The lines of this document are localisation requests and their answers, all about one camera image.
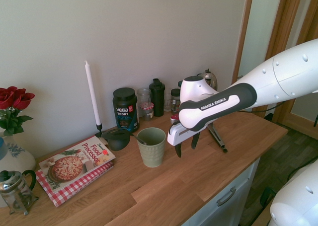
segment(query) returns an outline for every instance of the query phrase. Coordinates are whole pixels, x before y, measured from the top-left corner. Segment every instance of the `red rose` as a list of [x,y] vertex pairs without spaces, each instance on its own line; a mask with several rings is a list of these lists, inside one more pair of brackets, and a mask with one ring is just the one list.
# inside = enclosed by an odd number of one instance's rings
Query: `red rose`
[[18,110],[23,110],[29,106],[31,99],[34,98],[33,93],[25,93],[25,88],[17,89],[14,92],[13,107]]
[[12,107],[14,101],[14,92],[17,87],[11,86],[9,88],[0,88],[0,109],[7,109]]

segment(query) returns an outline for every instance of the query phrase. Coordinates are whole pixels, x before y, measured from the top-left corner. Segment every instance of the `white cabinet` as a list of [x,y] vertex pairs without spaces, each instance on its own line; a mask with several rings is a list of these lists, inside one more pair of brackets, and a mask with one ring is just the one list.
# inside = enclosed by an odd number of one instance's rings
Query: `white cabinet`
[[182,226],[238,226],[259,159]]

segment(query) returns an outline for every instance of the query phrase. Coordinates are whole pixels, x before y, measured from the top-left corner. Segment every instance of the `drawer handle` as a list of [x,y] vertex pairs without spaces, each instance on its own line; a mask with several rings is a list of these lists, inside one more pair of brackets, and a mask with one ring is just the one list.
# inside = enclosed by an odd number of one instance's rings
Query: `drawer handle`
[[218,207],[219,206],[221,206],[222,204],[225,204],[230,198],[232,198],[232,196],[235,194],[235,192],[236,192],[236,188],[231,188],[230,189],[230,192],[231,192],[231,194],[224,200],[224,201],[221,201],[221,199],[219,199],[218,201],[217,201],[217,204],[218,204]]

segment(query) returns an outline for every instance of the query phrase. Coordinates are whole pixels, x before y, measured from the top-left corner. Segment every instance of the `white ceramic vase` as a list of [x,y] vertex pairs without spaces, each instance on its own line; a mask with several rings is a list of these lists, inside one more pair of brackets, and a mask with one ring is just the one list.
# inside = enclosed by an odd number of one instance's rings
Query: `white ceramic vase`
[[[16,143],[14,135],[4,137],[0,133],[0,137],[4,140],[1,148],[5,152],[5,156],[0,160],[0,172],[3,170],[15,170],[22,173],[25,170],[35,169],[36,163],[33,155]],[[5,201],[0,197],[0,207],[5,206],[7,206]]]

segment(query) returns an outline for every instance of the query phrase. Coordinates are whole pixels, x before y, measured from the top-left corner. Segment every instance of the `flower vase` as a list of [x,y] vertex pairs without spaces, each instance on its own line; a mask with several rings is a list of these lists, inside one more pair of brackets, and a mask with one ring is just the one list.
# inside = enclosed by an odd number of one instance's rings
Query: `flower vase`
[[0,170],[16,170],[24,172],[25,170],[35,169],[35,159],[26,149],[16,143],[13,136],[3,137],[4,145],[7,148],[6,156],[0,160]]

